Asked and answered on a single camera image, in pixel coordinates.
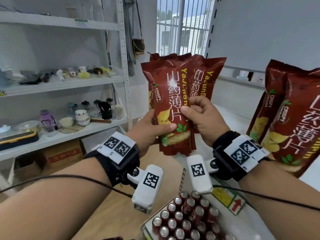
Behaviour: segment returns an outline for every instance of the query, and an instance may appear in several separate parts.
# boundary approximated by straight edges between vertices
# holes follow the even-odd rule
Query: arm
[[[139,156],[146,154],[158,135],[176,125],[152,125],[148,112],[128,133],[136,142]],[[82,160],[55,174],[90,177],[111,186],[104,169],[94,157]],[[26,187],[0,204],[1,239],[71,239],[94,213],[110,190],[79,178],[44,179]]]
[[[230,130],[216,107],[205,97],[190,98],[191,108],[181,112],[198,128],[204,142],[213,143]],[[239,181],[244,190],[320,207],[320,193],[279,169],[262,161]],[[247,195],[271,233],[278,240],[317,239],[320,236],[320,212],[281,202]]]

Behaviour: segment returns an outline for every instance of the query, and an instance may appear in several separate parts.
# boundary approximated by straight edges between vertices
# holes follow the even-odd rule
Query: person's left hand
[[[140,158],[147,153],[157,136],[168,134],[177,128],[177,125],[174,123],[153,125],[151,122],[154,114],[155,110],[150,110],[142,120],[138,121],[126,134],[127,137],[136,142]]]

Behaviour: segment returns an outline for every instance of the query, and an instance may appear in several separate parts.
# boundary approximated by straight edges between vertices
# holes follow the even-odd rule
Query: silver can top
[[[161,216],[163,219],[168,219],[168,218],[169,218],[169,211],[167,211],[167,210],[161,211],[160,216]]]
[[[200,195],[196,191],[192,191],[191,195],[195,199],[200,199]]]
[[[170,203],[170,204],[168,205],[168,209],[169,209],[170,211],[175,211],[175,210],[176,210],[176,206],[175,206],[174,204]]]
[[[177,222],[175,219],[169,219],[168,221],[168,228],[175,229],[177,227]]]
[[[187,203],[188,206],[191,206],[191,207],[194,207],[195,204],[196,204],[195,200],[192,199],[192,198],[187,198],[186,199],[186,203]]]
[[[155,217],[155,218],[153,218],[152,223],[153,223],[153,225],[155,225],[156,227],[161,226],[161,218],[158,217],[158,216]]]
[[[188,193],[187,192],[185,192],[185,191],[182,191],[181,193],[180,193],[180,196],[182,197],[182,198],[188,198]]]
[[[197,230],[192,230],[190,236],[193,240],[200,240],[200,233]]]
[[[206,238],[206,240],[216,240],[216,236],[214,235],[213,232],[207,232],[205,234],[205,238]]]
[[[190,221],[188,221],[188,220],[183,220],[183,222],[182,222],[182,227],[183,227],[183,229],[190,230],[190,229],[191,229],[191,223],[190,223]]]
[[[199,230],[199,232],[206,232],[206,225],[201,221],[197,224],[197,229]]]
[[[160,228],[159,234],[161,237],[166,238],[167,236],[169,236],[169,229],[166,226],[162,226]]]
[[[194,210],[198,216],[203,216],[205,214],[205,211],[201,206],[196,206]]]
[[[177,220],[182,220],[183,219],[183,214],[181,211],[176,211],[174,214],[174,218]]]
[[[232,234],[226,234],[225,240],[236,240],[236,238]]]
[[[207,201],[206,199],[201,199],[200,205],[202,205],[203,207],[209,207],[209,201]]]
[[[180,197],[175,197],[174,198],[174,202],[176,203],[176,204],[182,204],[182,199],[180,198]]]
[[[218,216],[219,215],[219,211],[217,208],[215,207],[210,207],[209,212],[212,216]]]
[[[220,226],[217,223],[213,223],[211,226],[212,226],[212,231],[214,233],[219,233],[220,232]]]
[[[177,228],[176,232],[175,232],[175,237],[179,240],[184,239],[184,231],[181,228]]]

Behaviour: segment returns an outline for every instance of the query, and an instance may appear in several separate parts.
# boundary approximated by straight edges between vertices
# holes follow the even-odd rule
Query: shelf
[[[123,117],[121,120],[113,119],[112,123],[110,124],[91,122],[89,125],[87,125],[83,130],[79,132],[75,132],[72,134],[63,134],[58,132],[56,135],[52,137],[46,136],[45,134],[43,134],[43,131],[41,131],[39,133],[40,138],[36,142],[0,151],[0,161],[3,161],[11,157],[17,157],[25,153],[33,152],[45,147],[49,147],[65,141],[69,141],[75,138],[83,137],[92,133],[103,131],[118,125],[122,125],[127,122],[128,120],[126,117]]]
[[[80,79],[80,78],[65,78],[65,81],[60,81],[55,79],[54,81],[49,81],[47,83],[41,82],[36,85],[19,85],[15,84],[8,88],[0,88],[0,98],[1,97],[8,97],[8,96],[17,96],[23,94],[30,94],[30,93],[39,93],[39,92],[49,92],[49,91],[56,91],[56,90],[63,90],[63,89],[70,89],[70,88],[81,88],[81,87],[88,87],[94,85],[103,85],[103,84],[110,84],[116,82],[123,82],[124,77],[120,75],[114,75],[111,77],[102,76],[99,78],[96,74],[91,74],[91,78],[89,79]]]
[[[40,14],[27,14],[6,11],[0,11],[0,23],[119,31],[119,25],[117,23],[98,22],[92,20],[82,20],[67,17],[45,16]]]
[[[247,85],[250,85],[252,87],[257,87],[257,88],[261,88],[261,89],[265,90],[265,85],[264,84],[255,83],[255,82],[251,82],[251,81],[243,81],[243,80],[240,80],[240,79],[236,79],[236,78],[232,78],[232,77],[226,77],[226,76],[218,76],[218,78],[223,79],[223,80],[232,81],[232,82],[235,82],[235,83],[247,84]]]

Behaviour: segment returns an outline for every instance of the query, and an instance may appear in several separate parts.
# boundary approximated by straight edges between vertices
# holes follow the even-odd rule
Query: small white shelf
[[[58,132],[56,135],[52,137],[46,136],[44,132],[41,131],[39,133],[39,140],[36,142],[0,151],[0,161],[6,160],[11,157],[17,157],[19,155],[33,152],[33,151],[36,151],[45,147],[49,147],[52,145],[56,145],[65,141],[73,140],[75,138],[83,137],[92,133],[103,131],[118,125],[122,125],[127,122],[128,122],[128,119],[126,117],[123,117],[120,120],[113,119],[112,123],[110,124],[91,122],[81,131],[78,131],[72,134],[63,134]]]
[[[119,31],[119,25],[117,23],[98,22],[92,20],[73,19],[67,17],[45,16],[40,14],[28,14],[6,11],[0,11],[0,23]]]
[[[123,81],[124,77],[120,75],[114,75],[111,77],[102,76],[101,78],[99,78],[96,74],[91,74],[91,77],[89,79],[66,77],[64,81],[60,81],[58,80],[58,78],[56,78],[54,81],[49,81],[46,83],[41,82],[36,85],[14,84],[7,88],[0,88],[1,94],[6,94],[4,96],[0,96],[0,98],[30,93],[49,92],[70,88],[81,88],[94,85],[110,84]]]
[[[253,87],[258,87],[261,89],[265,89],[265,85],[260,84],[260,83],[255,83],[255,82],[251,82],[251,81],[244,81],[244,80],[240,80],[240,79],[236,79],[236,78],[232,78],[232,77],[226,77],[226,76],[218,76],[218,78],[223,79],[223,80],[229,80],[229,81],[236,82],[236,83],[247,84],[247,85],[250,85]]]

